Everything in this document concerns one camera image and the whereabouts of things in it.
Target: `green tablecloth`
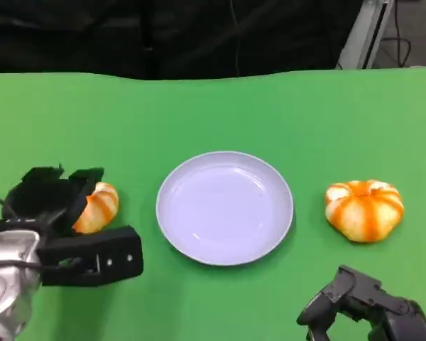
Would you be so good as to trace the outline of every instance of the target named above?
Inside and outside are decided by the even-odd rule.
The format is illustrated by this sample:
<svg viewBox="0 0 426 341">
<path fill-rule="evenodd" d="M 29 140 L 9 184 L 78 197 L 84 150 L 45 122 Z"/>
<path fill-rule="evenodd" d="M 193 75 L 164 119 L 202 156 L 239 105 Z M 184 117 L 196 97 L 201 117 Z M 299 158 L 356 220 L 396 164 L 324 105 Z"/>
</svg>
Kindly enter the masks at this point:
<svg viewBox="0 0 426 341">
<path fill-rule="evenodd" d="M 187 158 L 251 153 L 288 181 L 288 238 L 255 264 L 202 266 L 155 220 L 164 177 Z M 18 339 L 296 341 L 300 309 L 348 264 L 426 312 L 426 69 L 292 72 L 239 80 L 141 82 L 98 75 L 0 75 L 0 196 L 32 166 L 104 166 L 121 216 L 143 239 L 145 271 L 115 285 L 41 288 Z M 330 183 L 377 178 L 401 191 L 390 238 L 349 243 L 324 218 Z M 366 340 L 339 318 L 333 340 Z"/>
</svg>

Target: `toy pumpkin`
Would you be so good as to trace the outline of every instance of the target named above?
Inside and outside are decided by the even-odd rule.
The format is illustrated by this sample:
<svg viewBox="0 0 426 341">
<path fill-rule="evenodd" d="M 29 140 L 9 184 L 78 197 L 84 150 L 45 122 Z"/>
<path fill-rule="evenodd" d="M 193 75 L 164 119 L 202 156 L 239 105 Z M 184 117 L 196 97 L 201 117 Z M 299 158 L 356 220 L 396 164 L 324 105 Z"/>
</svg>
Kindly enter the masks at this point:
<svg viewBox="0 0 426 341">
<path fill-rule="evenodd" d="M 404 213 L 398 190 L 377 180 L 335 183 L 325 201 L 328 221 L 353 242 L 385 239 Z"/>
<path fill-rule="evenodd" d="M 118 209 L 119 195 L 115 188 L 108 183 L 97 183 L 73 229 L 83 234 L 98 232 L 112 221 Z"/>
</svg>

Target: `white plate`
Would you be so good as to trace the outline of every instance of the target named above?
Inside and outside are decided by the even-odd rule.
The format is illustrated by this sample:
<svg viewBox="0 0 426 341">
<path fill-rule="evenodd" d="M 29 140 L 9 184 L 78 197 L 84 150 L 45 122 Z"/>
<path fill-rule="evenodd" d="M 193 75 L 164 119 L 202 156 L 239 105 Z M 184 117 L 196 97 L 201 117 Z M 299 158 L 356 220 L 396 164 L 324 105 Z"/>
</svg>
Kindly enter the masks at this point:
<svg viewBox="0 0 426 341">
<path fill-rule="evenodd" d="M 238 265 L 283 240 L 293 199 L 283 177 L 264 161 L 219 151 L 185 161 L 164 180 L 156 216 L 165 237 L 186 256 Z"/>
</svg>

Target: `black curtain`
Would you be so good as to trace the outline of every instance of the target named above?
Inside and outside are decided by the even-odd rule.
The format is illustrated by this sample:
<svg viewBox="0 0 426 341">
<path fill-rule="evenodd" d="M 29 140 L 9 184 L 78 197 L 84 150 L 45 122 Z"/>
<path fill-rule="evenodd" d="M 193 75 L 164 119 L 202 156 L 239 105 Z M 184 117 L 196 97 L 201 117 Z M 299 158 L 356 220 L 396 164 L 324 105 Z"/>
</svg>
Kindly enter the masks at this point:
<svg viewBox="0 0 426 341">
<path fill-rule="evenodd" d="M 329 69 L 362 0 L 0 0 L 0 72 L 199 79 Z"/>
</svg>

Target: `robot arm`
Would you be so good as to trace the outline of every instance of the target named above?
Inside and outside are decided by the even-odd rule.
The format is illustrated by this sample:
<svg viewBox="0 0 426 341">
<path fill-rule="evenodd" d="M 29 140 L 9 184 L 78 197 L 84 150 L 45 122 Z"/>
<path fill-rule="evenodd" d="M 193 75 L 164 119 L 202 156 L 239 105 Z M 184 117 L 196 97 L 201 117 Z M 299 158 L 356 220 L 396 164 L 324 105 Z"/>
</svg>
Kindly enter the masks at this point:
<svg viewBox="0 0 426 341">
<path fill-rule="evenodd" d="M 308 326 L 307 340 L 329 341 L 327 331 L 337 313 L 369 321 L 369 341 L 426 341 L 426 317 L 415 301 L 387 294 L 380 281 L 347 266 L 339 267 L 297 323 Z"/>
<path fill-rule="evenodd" d="M 39 285 L 101 286 L 139 276 L 141 239 L 130 227 L 79 235 L 71 228 L 103 170 L 33 168 L 3 201 L 0 220 L 0 341 L 31 318 Z"/>
</svg>

